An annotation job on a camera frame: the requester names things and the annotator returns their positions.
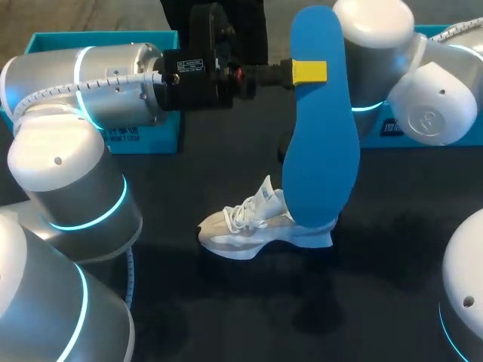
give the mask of shoe insole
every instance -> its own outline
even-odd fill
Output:
[[[295,88],[297,123],[283,165],[285,201],[295,222],[325,225],[343,209],[360,158],[347,85],[343,32],[325,6],[298,13],[291,28],[291,58],[327,62],[327,81]]]

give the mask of yellow block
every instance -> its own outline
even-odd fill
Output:
[[[292,79],[295,86],[305,83],[325,83],[327,81],[327,62],[292,60]]]

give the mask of black tabletop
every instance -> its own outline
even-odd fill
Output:
[[[134,362],[458,361],[439,323],[441,261],[483,207],[483,149],[364,150],[330,249],[274,242],[240,262],[200,247],[206,216],[243,202],[267,174],[280,187],[276,148],[294,116],[292,94],[265,89],[186,115],[177,155],[115,157],[144,216]],[[3,125],[0,141],[0,204],[23,201]],[[119,289],[124,256],[107,268],[99,278]]]

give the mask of robotic arm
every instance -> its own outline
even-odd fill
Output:
[[[359,137],[385,101],[418,142],[444,145],[466,134],[482,106],[481,27],[456,35],[458,24],[430,40],[414,33],[413,15],[399,0],[339,0],[334,11],[345,35]],[[0,100],[16,135],[8,166],[30,198],[0,208],[18,222],[0,216],[2,357],[8,351],[9,360],[131,360],[129,311],[65,257],[111,259],[142,229],[128,184],[97,129],[156,124],[175,109],[229,108],[233,97],[254,97],[257,86],[294,86],[291,60],[245,66],[231,56],[235,33],[219,5],[197,7],[191,24],[188,49],[127,44],[42,52],[15,57],[0,74]],[[20,259],[13,263],[12,256]],[[29,325],[21,335],[2,334],[17,326],[15,315],[36,312],[43,331],[56,326],[50,334]],[[45,343],[36,343],[34,334]]]
[[[359,136],[371,129],[384,101],[419,143],[447,145],[468,132],[483,102],[481,22],[427,39],[414,32],[413,14],[399,0],[339,0],[334,11],[346,39],[356,121],[373,113],[372,122],[358,122]]]

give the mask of gray floor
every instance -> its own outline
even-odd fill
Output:
[[[287,56],[294,15],[335,0],[265,0],[270,60]],[[407,0],[417,23],[456,23],[483,16],[481,0]],[[21,54],[34,32],[169,29],[159,0],[0,0],[0,66]]]

